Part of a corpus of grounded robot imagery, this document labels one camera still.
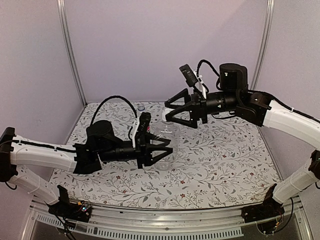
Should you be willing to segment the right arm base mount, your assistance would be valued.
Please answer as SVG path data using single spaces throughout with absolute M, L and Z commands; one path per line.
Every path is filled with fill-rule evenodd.
M 270 221 L 264 221 L 257 225 L 258 230 L 264 235 L 271 235 L 276 232 L 285 213 L 283 204 L 273 199 L 275 187 L 276 184 L 268 189 L 262 203 L 245 206 L 241 209 L 241 217 L 245 223 L 264 221 L 272 218 Z

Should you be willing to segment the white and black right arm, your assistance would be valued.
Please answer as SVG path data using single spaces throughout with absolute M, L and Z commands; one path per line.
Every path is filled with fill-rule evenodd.
M 278 210 L 278 205 L 319 182 L 319 119 L 287 106 L 270 93 L 250 90 L 245 66 L 221 64 L 219 70 L 214 71 L 218 77 L 217 92 L 196 87 L 202 83 L 198 70 L 193 71 L 187 64 L 179 69 L 193 93 L 183 89 L 164 103 L 171 110 L 165 115 L 167 121 L 196 129 L 198 121 L 208 122 L 208 115 L 234 112 L 234 116 L 251 124 L 279 130 L 314 147 L 310 159 L 302 167 L 268 190 L 264 203 L 258 208 L 262 218 L 269 218 Z

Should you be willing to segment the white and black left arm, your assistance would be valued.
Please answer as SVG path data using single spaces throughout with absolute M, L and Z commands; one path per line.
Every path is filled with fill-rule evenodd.
M 61 187 L 50 186 L 47 181 L 27 169 L 38 165 L 88 175 L 102 169 L 104 163 L 136 160 L 137 167 L 150 167 L 173 153 L 169 139 L 157 138 L 147 131 L 147 124 L 138 126 L 135 140 L 124 141 L 115 136 L 112 123 L 99 120 L 86 129 L 86 142 L 57 145 L 32 141 L 7 127 L 0 136 L 0 181 L 24 188 L 28 193 L 54 205 L 63 216 L 74 213 L 74 205 L 67 200 Z

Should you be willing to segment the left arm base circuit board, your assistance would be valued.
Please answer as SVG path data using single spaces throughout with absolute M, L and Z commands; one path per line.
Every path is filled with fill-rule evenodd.
M 92 214 L 92 205 L 84 200 L 72 203 L 69 200 L 67 189 L 61 185 L 58 185 L 57 188 L 59 190 L 58 202 L 48 205 L 48 212 L 65 219 L 88 223 Z

